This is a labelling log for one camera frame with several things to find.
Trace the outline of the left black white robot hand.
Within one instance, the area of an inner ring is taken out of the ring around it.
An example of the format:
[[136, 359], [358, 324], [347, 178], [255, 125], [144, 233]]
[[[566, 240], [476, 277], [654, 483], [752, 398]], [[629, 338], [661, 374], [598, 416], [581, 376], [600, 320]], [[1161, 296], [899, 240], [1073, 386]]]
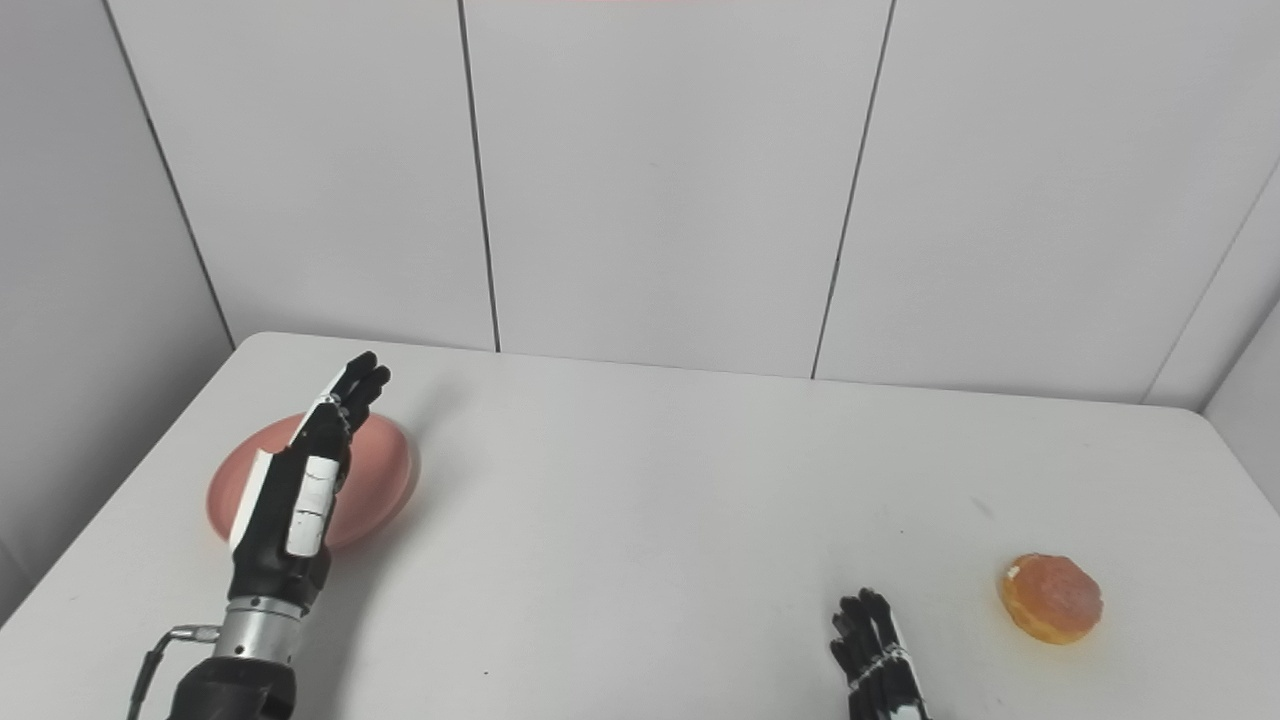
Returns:
[[260, 597], [308, 614], [326, 584], [326, 534], [352, 445], [390, 380], [372, 351], [349, 360], [312, 400], [284, 447], [255, 461], [230, 538], [229, 601]]

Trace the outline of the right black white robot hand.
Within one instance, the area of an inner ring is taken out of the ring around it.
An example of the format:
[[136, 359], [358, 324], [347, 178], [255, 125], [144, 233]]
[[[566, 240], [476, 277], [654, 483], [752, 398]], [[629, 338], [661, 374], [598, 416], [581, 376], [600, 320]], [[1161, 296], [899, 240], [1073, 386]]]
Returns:
[[850, 719], [931, 719], [915, 664], [892, 607], [864, 587], [845, 596], [831, 619], [829, 652], [845, 675]]

